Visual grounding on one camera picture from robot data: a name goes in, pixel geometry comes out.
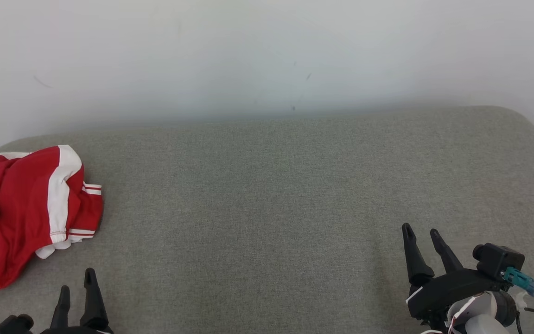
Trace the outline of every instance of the black mechanical part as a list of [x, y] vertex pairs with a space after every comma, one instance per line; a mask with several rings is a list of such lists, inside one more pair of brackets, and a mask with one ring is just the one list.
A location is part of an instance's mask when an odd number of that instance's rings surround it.
[[407, 306], [412, 317], [426, 321], [429, 313], [445, 312], [459, 300], [484, 291], [499, 291], [510, 287], [506, 281], [497, 282], [473, 269], [452, 271], [433, 279], [413, 295]]
[[434, 249], [440, 255], [446, 270], [445, 275], [433, 277], [433, 271], [424, 262], [415, 243], [415, 233], [409, 224], [403, 224], [402, 231], [407, 274], [412, 284], [407, 302], [412, 317], [428, 324], [433, 330], [446, 332], [447, 311], [452, 304], [489, 291], [495, 294], [496, 303], [499, 305], [496, 319], [504, 326], [515, 322], [517, 312], [515, 302], [506, 293], [512, 285], [502, 279], [500, 271], [509, 266], [520, 269], [524, 262], [522, 254], [507, 247], [480, 245], [476, 247], [474, 256], [480, 260], [477, 268], [483, 270], [466, 269], [442, 239], [438, 230], [432, 229], [430, 237]]
[[512, 325], [516, 319], [516, 302], [508, 292], [493, 291], [491, 292], [496, 299], [496, 320], [504, 327]]
[[67, 328], [51, 328], [47, 329], [41, 334], [101, 334], [98, 332], [98, 330], [88, 328], [88, 327], [81, 327], [81, 326], [74, 326], [74, 327], [67, 327]]
[[452, 273], [463, 268], [452, 249], [445, 243], [444, 239], [438, 233], [438, 230], [432, 228], [430, 230], [430, 237], [432, 237], [432, 243], [434, 243], [434, 249], [440, 255], [442, 264], [445, 266], [446, 273]]
[[59, 294], [59, 301], [55, 307], [53, 313], [53, 320], [51, 321], [51, 328], [66, 328], [67, 314], [70, 312], [71, 298], [70, 288], [67, 285], [61, 287], [61, 293]]
[[405, 260], [407, 261], [407, 277], [414, 287], [422, 287], [432, 281], [434, 271], [430, 268], [417, 247], [417, 238], [411, 226], [407, 223], [401, 226], [403, 232], [403, 246], [405, 247]]
[[473, 258], [478, 260], [477, 270], [498, 281], [502, 280], [502, 271], [508, 267], [521, 270], [525, 256], [506, 246], [494, 244], [477, 245], [473, 250]]
[[0, 334], [32, 334], [34, 321], [29, 315], [10, 315], [0, 323]]
[[85, 310], [80, 319], [80, 326], [112, 334], [112, 330], [108, 328], [108, 317], [106, 316], [102, 293], [100, 292], [94, 269], [86, 269], [83, 287], [85, 287], [86, 291]]

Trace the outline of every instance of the fabric texture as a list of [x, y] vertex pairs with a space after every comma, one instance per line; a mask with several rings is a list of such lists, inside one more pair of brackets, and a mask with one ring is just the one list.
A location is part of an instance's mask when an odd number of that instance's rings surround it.
[[101, 215], [101, 188], [83, 183], [70, 146], [0, 154], [0, 289], [34, 253], [47, 258], [91, 238]]
[[[59, 143], [104, 185], [104, 215], [91, 242], [0, 290], [0, 321], [26, 313], [35, 333], [63, 284], [79, 322], [87, 267], [116, 333], [421, 333], [405, 222], [437, 275], [431, 228], [467, 268], [495, 243], [534, 278], [534, 127], [507, 109], [46, 135], [0, 152]], [[521, 322], [534, 333], [534, 314]]]

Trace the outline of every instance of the white stripe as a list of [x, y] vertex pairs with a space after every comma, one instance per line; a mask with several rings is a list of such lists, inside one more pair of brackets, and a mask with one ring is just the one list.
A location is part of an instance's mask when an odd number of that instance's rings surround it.
[[75, 235], [75, 234], [70, 234], [70, 240], [72, 240], [72, 243], [77, 243], [77, 240], [81, 240], [81, 239], [90, 239], [90, 238], [93, 238], [94, 235], [91, 234], [91, 235]]
[[86, 182], [83, 183], [83, 186], [87, 186], [87, 188], [97, 188], [102, 189], [102, 186], [100, 184], [87, 184]]
[[8, 159], [8, 160], [11, 160], [11, 159], [15, 159], [15, 158], [23, 158], [25, 156], [27, 156], [28, 154], [30, 154], [30, 152], [3, 152], [0, 154], [0, 156]]
[[49, 228], [51, 229], [51, 241], [53, 243], [59, 243], [66, 239], [65, 225], [67, 224], [67, 202], [70, 196], [70, 188], [65, 182], [80, 171], [81, 168], [81, 160], [76, 151], [69, 145], [59, 145], [58, 148], [59, 165], [49, 178], [47, 199]]
[[90, 195], [102, 195], [102, 190], [85, 189], [84, 191]]
[[411, 296], [409, 296], [406, 300], [405, 300], [405, 304], [409, 305], [409, 300], [411, 298], [413, 298], [413, 296], [415, 296], [415, 294], [417, 294], [418, 292], [420, 292], [424, 287], [421, 287], [419, 289], [417, 289], [414, 293], [411, 294]]
[[78, 228], [70, 228], [70, 233], [78, 233], [78, 234], [94, 234], [96, 231], [91, 230], [80, 230]]
[[453, 329], [453, 326], [454, 326], [454, 321], [456, 321], [456, 319], [471, 305], [471, 303], [473, 303], [477, 298], [481, 297], [482, 295], [479, 295], [479, 296], [473, 296], [471, 298], [469, 298], [469, 300], [464, 303], [464, 305], [458, 310], [457, 313], [455, 313], [451, 319], [451, 322], [450, 322], [450, 326], [449, 326], [449, 333], [452, 333], [454, 332], [454, 329]]

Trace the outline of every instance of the gray cushion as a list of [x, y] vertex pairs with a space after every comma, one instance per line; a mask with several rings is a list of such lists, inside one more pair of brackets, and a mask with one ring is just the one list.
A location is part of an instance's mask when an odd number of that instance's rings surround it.
[[[104, 217], [0, 290], [0, 321], [28, 313], [37, 333], [63, 284], [78, 323], [87, 267], [117, 334], [420, 333], [405, 222], [437, 275], [430, 228], [469, 268], [491, 242], [523, 252], [534, 277], [534, 127], [510, 110], [46, 135], [0, 152], [56, 144], [102, 184]], [[534, 314], [521, 320], [534, 333]]]

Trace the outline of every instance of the red and white clothing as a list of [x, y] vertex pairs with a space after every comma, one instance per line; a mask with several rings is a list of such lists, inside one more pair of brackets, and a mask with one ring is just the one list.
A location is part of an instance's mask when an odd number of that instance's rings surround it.
[[101, 186], [83, 181], [70, 146], [0, 154], [0, 289], [34, 253], [47, 258], [93, 237], [101, 216]]

